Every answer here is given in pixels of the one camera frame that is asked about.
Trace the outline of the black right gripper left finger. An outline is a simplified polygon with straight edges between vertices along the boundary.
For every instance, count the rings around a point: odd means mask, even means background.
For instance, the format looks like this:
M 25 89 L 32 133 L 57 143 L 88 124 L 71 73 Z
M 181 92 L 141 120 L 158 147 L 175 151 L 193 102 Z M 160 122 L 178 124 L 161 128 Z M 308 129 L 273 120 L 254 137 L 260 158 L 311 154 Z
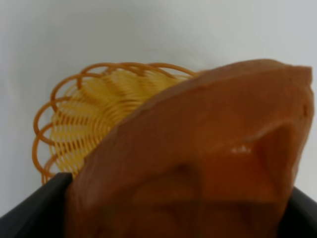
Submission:
M 2 238 L 64 237 L 65 193 L 71 173 L 58 173 L 0 218 Z

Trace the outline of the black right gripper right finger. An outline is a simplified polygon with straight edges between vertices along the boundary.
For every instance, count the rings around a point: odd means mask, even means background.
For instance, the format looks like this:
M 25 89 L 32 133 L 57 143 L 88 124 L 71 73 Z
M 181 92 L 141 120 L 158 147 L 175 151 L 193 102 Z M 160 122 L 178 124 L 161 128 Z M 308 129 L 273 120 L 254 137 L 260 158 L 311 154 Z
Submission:
M 280 238 L 317 238 L 317 202 L 294 187 L 279 224 Z

